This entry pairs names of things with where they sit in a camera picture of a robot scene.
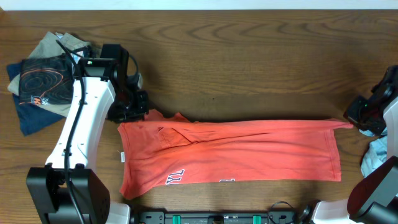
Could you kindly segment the light blue grey t-shirt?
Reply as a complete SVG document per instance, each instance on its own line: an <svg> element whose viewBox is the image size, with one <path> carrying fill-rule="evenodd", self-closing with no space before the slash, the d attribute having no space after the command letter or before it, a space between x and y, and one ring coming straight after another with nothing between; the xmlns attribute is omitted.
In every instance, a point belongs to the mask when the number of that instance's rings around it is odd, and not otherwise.
<svg viewBox="0 0 398 224"><path fill-rule="evenodd" d="M381 136L369 143L369 149L365 152L361 162L361 173L367 177L378 167L383 165L387 157L387 128Z"/></svg>

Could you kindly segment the red orange soccer t-shirt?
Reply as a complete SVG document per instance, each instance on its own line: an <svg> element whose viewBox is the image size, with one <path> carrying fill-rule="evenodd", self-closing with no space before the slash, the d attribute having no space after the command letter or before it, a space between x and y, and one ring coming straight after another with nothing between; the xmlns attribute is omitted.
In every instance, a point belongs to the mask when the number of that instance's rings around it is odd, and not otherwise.
<svg viewBox="0 0 398 224"><path fill-rule="evenodd" d="M122 123L124 151L120 192L131 200L163 185L254 180L341 180L335 139L347 122L254 120L191 122L150 110Z"/></svg>

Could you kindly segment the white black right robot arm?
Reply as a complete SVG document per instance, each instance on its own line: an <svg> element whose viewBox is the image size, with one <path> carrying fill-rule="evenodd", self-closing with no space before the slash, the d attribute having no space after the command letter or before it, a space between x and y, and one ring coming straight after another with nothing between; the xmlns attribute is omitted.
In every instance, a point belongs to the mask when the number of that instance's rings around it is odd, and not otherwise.
<svg viewBox="0 0 398 224"><path fill-rule="evenodd" d="M303 223L397 223L397 66L387 68L370 98L357 97L344 117L362 131L387 131L387 155L346 200L319 201Z"/></svg>

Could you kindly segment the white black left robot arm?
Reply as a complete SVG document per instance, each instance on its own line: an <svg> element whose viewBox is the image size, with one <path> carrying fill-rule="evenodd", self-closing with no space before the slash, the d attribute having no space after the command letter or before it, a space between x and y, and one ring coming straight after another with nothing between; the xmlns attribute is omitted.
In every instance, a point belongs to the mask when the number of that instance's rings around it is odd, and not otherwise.
<svg viewBox="0 0 398 224"><path fill-rule="evenodd" d="M57 145L26 177L42 223L133 223L130 206L112 202L95 173L105 120L136 121L149 112L141 74L127 75L130 59L121 45L104 44L100 57L75 63L72 104Z"/></svg>

